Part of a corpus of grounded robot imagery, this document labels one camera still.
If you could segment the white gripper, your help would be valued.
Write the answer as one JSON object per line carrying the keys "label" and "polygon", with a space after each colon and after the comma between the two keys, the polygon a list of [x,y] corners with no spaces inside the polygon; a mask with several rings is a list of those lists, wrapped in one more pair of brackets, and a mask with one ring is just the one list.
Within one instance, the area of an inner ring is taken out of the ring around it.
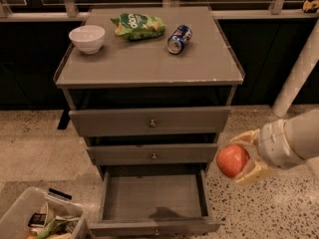
{"label": "white gripper", "polygon": [[[285,120],[279,119],[267,123],[261,130],[248,130],[229,142],[241,145],[256,145],[262,160],[270,166],[289,169],[303,163],[290,147],[284,131]],[[250,184],[265,179],[271,174],[271,169],[261,160],[249,160],[243,170],[235,177],[237,184]]]}

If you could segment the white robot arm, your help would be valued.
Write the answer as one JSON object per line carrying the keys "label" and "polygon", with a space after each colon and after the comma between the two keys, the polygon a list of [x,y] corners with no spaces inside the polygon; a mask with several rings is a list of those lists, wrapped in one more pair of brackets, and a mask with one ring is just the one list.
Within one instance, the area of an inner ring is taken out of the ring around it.
{"label": "white robot arm", "polygon": [[230,141],[254,146],[257,152],[257,157],[250,159],[235,176],[237,184],[254,183],[268,177],[272,168],[289,169],[319,156],[319,110],[283,119],[318,60],[319,21],[274,102],[272,111],[278,120],[239,134]]}

